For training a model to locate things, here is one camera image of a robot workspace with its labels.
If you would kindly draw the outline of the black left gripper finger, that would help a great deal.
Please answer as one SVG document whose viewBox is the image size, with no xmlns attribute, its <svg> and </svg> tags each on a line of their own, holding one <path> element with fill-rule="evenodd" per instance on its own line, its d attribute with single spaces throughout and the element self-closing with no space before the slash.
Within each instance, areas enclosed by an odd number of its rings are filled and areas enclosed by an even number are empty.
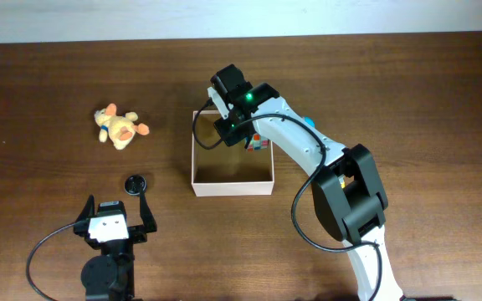
<svg viewBox="0 0 482 301">
<path fill-rule="evenodd" d="M 85 221 L 95 214 L 95 199 L 93 195 L 89 195 L 81 213 L 78 215 L 76 221 L 82 222 Z"/>
<path fill-rule="evenodd" d="M 151 212 L 150 207 L 147 204 L 146 196 L 144 191 L 140 191 L 140 216 L 143 222 L 143 227 L 146 232 L 156 232 L 157 224 L 156 220 Z"/>
</svg>

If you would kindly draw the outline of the colourful puzzle cube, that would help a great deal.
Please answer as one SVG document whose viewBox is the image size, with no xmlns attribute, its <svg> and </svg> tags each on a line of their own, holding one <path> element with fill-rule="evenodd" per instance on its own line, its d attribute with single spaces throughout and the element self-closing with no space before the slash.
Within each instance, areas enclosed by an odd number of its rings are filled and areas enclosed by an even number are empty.
<svg viewBox="0 0 482 301">
<path fill-rule="evenodd" d="M 260 151 L 267 149 L 269 146 L 269 140 L 260 134 L 253 134 L 246 139 L 245 149 L 247 151 Z"/>
</svg>

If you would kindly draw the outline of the blue toy ball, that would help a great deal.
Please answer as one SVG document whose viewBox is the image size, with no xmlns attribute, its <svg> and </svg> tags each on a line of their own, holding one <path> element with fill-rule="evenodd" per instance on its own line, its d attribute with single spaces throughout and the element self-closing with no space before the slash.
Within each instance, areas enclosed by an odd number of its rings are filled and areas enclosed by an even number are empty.
<svg viewBox="0 0 482 301">
<path fill-rule="evenodd" d="M 304 121 L 305 121 L 308 125 L 310 125 L 311 127 L 315 128 L 315 122 L 314 122 L 311 118 L 305 116 L 305 117 L 304 117 Z"/>
</svg>

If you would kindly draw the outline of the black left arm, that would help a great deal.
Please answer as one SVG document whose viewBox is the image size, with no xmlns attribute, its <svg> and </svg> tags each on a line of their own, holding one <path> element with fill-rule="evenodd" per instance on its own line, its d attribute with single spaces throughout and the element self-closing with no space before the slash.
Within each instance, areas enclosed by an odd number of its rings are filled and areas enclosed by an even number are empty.
<svg viewBox="0 0 482 301">
<path fill-rule="evenodd" d="M 82 268 L 80 279 L 87 300 L 132 300 L 135 297 L 133 247 L 147 241 L 157 225 L 147 204 L 145 192 L 133 191 L 139 197 L 142 224 L 129 226 L 125 205 L 121 201 L 95 206 L 90 196 L 76 219 L 74 234 L 82 237 L 100 255 Z"/>
</svg>

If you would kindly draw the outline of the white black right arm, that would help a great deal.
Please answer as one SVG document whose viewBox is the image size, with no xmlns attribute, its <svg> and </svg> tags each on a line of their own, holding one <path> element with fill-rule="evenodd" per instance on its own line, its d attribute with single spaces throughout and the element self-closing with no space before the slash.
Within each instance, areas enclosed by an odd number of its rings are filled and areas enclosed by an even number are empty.
<svg viewBox="0 0 482 301">
<path fill-rule="evenodd" d="M 361 300 L 403 300 L 385 244 L 388 198 L 372 153 L 361 144 L 347 147 L 320 133 L 297 115 L 266 83 L 252 85 L 235 65 L 211 79 L 208 101 L 220 117 L 213 124 L 227 146 L 262 135 L 283 150 L 308 178 L 296 193 L 290 214 L 296 230 L 300 197 L 311 190 L 315 216 L 342 246 L 315 248 L 348 255 Z"/>
</svg>

